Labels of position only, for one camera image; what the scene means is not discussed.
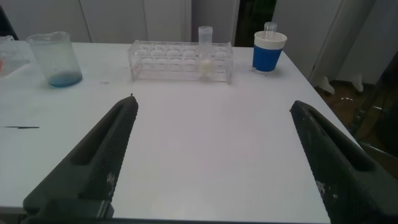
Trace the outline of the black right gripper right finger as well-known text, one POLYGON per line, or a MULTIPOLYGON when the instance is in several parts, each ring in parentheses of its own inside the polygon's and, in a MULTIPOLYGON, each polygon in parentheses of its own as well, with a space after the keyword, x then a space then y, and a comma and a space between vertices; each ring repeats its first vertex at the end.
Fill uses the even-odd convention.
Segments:
POLYGON ((397 179, 314 107, 290 112, 331 223, 397 223, 397 179))

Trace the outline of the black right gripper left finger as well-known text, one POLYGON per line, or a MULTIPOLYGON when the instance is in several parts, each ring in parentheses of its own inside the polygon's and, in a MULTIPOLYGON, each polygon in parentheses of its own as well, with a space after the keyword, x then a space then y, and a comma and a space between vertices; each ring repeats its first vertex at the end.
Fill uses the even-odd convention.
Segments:
POLYGON ((33 215, 54 199, 112 201, 139 105, 118 101, 24 199, 33 215))

